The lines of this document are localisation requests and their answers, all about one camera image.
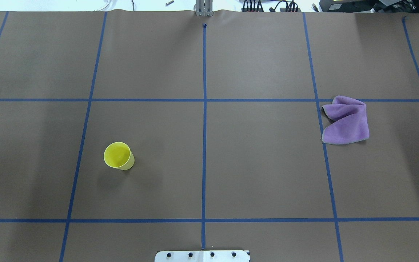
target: microfiber cloth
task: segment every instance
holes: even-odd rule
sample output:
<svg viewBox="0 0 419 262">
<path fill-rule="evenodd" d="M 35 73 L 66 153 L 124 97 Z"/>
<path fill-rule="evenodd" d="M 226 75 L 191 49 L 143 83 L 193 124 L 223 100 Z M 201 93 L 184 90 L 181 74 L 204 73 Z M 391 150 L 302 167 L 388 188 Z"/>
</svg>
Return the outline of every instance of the microfiber cloth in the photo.
<svg viewBox="0 0 419 262">
<path fill-rule="evenodd" d="M 324 128 L 323 143 L 350 144 L 370 137 L 366 105 L 347 96 L 336 96 L 332 104 L 323 106 L 326 116 L 334 121 Z"/>
</svg>

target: yellow cup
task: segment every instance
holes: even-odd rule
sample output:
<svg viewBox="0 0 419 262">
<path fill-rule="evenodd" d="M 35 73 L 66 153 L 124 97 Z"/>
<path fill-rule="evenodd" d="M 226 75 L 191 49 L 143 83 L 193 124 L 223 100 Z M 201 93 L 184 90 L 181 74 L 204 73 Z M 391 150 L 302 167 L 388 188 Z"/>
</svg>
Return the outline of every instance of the yellow cup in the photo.
<svg viewBox="0 0 419 262">
<path fill-rule="evenodd" d="M 113 168 L 127 170 L 135 163 L 130 148 L 123 142 L 114 142 L 110 144 L 104 151 L 104 162 Z"/>
</svg>

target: horizontal blue line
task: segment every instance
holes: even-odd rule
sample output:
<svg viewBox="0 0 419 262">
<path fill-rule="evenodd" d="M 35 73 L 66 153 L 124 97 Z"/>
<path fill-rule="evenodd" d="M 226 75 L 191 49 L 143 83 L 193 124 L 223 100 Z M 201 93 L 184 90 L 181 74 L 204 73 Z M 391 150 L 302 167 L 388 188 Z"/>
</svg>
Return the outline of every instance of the horizontal blue line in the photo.
<svg viewBox="0 0 419 262">
<path fill-rule="evenodd" d="M 419 102 L 419 99 L 357 99 L 362 102 Z M 88 102 L 88 98 L 0 98 L 0 102 Z M 253 99 L 198 99 L 198 98 L 92 98 L 92 102 L 315 102 L 314 98 L 253 98 Z M 319 102 L 331 102 L 332 99 L 320 98 Z"/>
<path fill-rule="evenodd" d="M 69 219 L 70 223 L 282 223 L 282 222 L 386 222 L 419 221 L 419 217 L 346 218 L 176 218 L 176 219 Z M 66 223 L 67 219 L 0 219 L 0 223 Z"/>
</svg>

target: sticker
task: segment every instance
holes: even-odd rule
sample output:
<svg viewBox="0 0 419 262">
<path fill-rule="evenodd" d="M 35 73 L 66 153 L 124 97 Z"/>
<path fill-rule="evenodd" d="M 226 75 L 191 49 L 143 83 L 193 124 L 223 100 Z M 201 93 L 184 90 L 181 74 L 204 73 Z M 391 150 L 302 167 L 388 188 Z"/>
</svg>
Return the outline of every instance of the sticker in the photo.
<svg viewBox="0 0 419 262">
<path fill-rule="evenodd" d="M 335 4 L 335 5 L 331 5 L 329 7 L 329 11 L 330 10 L 339 10 L 339 8 L 341 7 L 342 4 Z"/>
</svg>

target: cup rim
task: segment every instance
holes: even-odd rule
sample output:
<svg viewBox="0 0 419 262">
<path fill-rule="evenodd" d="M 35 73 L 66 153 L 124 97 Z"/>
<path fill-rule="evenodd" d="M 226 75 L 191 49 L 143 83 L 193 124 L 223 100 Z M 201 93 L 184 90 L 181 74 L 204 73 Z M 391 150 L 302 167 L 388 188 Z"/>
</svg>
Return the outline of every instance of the cup rim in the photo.
<svg viewBox="0 0 419 262">
<path fill-rule="evenodd" d="M 112 146 L 112 145 L 114 145 L 114 144 L 123 144 L 123 145 L 125 145 L 125 146 L 127 147 L 127 149 L 128 149 L 128 152 L 129 152 L 127 161 L 125 161 L 125 163 L 124 163 L 124 164 L 122 164 L 121 166 L 110 166 L 110 165 L 106 162 L 106 151 L 108 150 L 108 148 L 109 148 L 110 146 Z M 125 166 L 125 164 L 127 164 L 127 163 L 128 163 L 128 161 L 130 160 L 130 157 L 131 157 L 131 156 L 132 156 L 132 151 L 130 151 L 130 147 L 128 147 L 128 145 L 127 145 L 126 143 L 124 143 L 124 142 L 114 142 L 114 143 L 111 143 L 109 146 L 107 146 L 107 147 L 106 147 L 106 149 L 104 150 L 104 153 L 103 153 L 103 160 L 104 160 L 105 164 L 106 164 L 106 165 L 108 165 L 109 167 L 112 167 L 112 168 L 119 168 L 119 167 L 123 167 L 123 166 Z"/>
</svg>

